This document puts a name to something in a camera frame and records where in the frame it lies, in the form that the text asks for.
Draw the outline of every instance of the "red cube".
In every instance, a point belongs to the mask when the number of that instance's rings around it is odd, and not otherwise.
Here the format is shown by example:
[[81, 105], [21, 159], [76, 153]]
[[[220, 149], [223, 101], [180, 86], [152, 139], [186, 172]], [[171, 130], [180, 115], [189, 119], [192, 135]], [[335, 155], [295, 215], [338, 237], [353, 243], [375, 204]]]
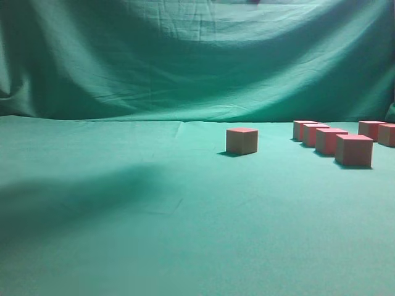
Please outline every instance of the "red cube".
[[317, 128], [315, 150], [325, 155], [335, 155], [337, 134], [348, 134], [348, 131], [339, 128]]
[[342, 165], [370, 167], [373, 139], [361, 134], [337, 134], [335, 159]]
[[379, 144], [395, 147], [395, 125], [379, 125], [378, 126], [378, 140]]
[[311, 120], [294, 120], [293, 139], [298, 141], [303, 140], [303, 124], [305, 123], [317, 123], [317, 122]]
[[315, 146], [315, 135], [317, 128], [330, 128], [329, 125], [323, 123], [307, 123], [303, 124], [303, 144], [307, 147]]
[[358, 134], [363, 134], [373, 141], [377, 142], [378, 137], [378, 126], [385, 124], [382, 121], [360, 121], [358, 127]]
[[232, 128], [227, 130], [227, 152], [245, 155], [258, 151], [258, 130]]

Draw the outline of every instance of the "wooden block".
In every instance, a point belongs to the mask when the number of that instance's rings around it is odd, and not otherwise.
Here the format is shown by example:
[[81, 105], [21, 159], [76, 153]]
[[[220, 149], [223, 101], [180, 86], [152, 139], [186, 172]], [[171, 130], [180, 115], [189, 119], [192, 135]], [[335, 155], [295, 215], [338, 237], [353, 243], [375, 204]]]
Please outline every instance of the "wooden block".
[[245, 155], [258, 151], [258, 130], [232, 128], [227, 130], [227, 152]]
[[335, 159], [342, 165], [370, 167], [373, 139], [360, 134], [337, 134]]
[[305, 123], [303, 124], [303, 144], [307, 147], [315, 146], [315, 135], [317, 128], [330, 128], [323, 123]]
[[388, 147], [395, 147], [395, 124], [379, 125], [377, 142]]
[[294, 133], [293, 139], [302, 141], [303, 140], [303, 124], [305, 123], [317, 123], [311, 120], [294, 120]]
[[373, 141], [377, 142], [378, 126], [382, 124], [385, 124], [385, 122], [362, 120], [359, 122], [358, 134], [363, 134], [364, 136], [369, 137], [370, 139], [373, 139]]
[[348, 131], [339, 128], [317, 128], [315, 150], [325, 155], [335, 155], [337, 134], [348, 134]]

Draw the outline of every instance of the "pink block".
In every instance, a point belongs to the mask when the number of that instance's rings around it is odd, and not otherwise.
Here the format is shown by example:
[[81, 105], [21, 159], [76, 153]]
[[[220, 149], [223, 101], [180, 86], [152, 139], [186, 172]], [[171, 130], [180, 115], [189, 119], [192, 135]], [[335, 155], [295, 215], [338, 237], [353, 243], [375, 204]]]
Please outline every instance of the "pink block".
[[258, 151], [258, 130], [232, 128], [227, 130], [227, 152], [245, 155]]
[[303, 124], [303, 144], [308, 147], [315, 146], [315, 136], [317, 128], [330, 128], [330, 126], [324, 125], [323, 123]]
[[348, 131], [339, 128], [317, 128], [315, 150], [325, 155], [335, 155], [337, 134], [348, 134]]
[[311, 120], [294, 120], [294, 133], [293, 139], [301, 141], [303, 140], [303, 124], [305, 123], [317, 123]]
[[378, 139], [381, 145], [395, 147], [395, 125], [386, 124], [378, 126]]
[[373, 141], [377, 142], [378, 126], [382, 124], [385, 124], [385, 122], [362, 120], [359, 122], [358, 134], [363, 134], [364, 136], [369, 137], [370, 139], [373, 139]]
[[342, 165], [370, 167], [373, 139], [359, 134], [337, 134], [335, 159]]

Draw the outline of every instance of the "green cloth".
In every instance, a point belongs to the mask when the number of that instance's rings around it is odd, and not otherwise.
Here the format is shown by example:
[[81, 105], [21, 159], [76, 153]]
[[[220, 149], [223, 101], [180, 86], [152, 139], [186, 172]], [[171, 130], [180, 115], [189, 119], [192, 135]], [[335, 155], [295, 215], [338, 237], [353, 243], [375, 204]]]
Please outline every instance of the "green cloth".
[[383, 120], [394, 36], [393, 0], [2, 0], [0, 115]]
[[[239, 126], [259, 152], [223, 155]], [[292, 133], [0, 118], [1, 295], [392, 295], [395, 149], [345, 169]]]

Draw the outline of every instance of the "block side face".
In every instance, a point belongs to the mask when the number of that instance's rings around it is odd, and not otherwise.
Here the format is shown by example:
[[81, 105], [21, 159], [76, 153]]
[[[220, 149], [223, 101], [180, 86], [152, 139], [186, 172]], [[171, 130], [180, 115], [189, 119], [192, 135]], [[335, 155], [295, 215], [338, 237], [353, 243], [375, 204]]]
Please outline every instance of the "block side face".
[[369, 136], [368, 137], [372, 138], [373, 141], [375, 141], [375, 142], [377, 142], [379, 126], [380, 126], [379, 123], [369, 125]]
[[372, 165], [373, 141], [345, 140], [343, 165], [370, 167]]
[[334, 133], [327, 133], [326, 136], [326, 152], [328, 155], [334, 155], [336, 152], [336, 139], [338, 134], [348, 134], [347, 131], [336, 131]]
[[243, 153], [243, 133], [227, 130], [226, 151], [235, 154]]
[[378, 128], [377, 142], [381, 145], [388, 146], [390, 143], [391, 129], [387, 126], [381, 125]]
[[336, 141], [335, 159], [337, 162], [343, 164], [344, 139], [336, 136], [335, 141]]
[[300, 141], [301, 135], [301, 124], [294, 121], [294, 132], [293, 132], [293, 139]]
[[245, 155], [255, 152], [258, 152], [258, 131], [244, 133], [241, 153]]
[[363, 121], [359, 122], [358, 134], [369, 137], [369, 124]]
[[393, 128], [389, 129], [389, 145], [390, 147], [395, 147], [395, 125]]
[[309, 127], [306, 125], [303, 125], [302, 128], [303, 128], [303, 137], [302, 137], [303, 144], [308, 145], [308, 143], [309, 143]]
[[315, 150], [322, 154], [326, 154], [326, 138], [327, 135], [318, 129], [315, 138]]

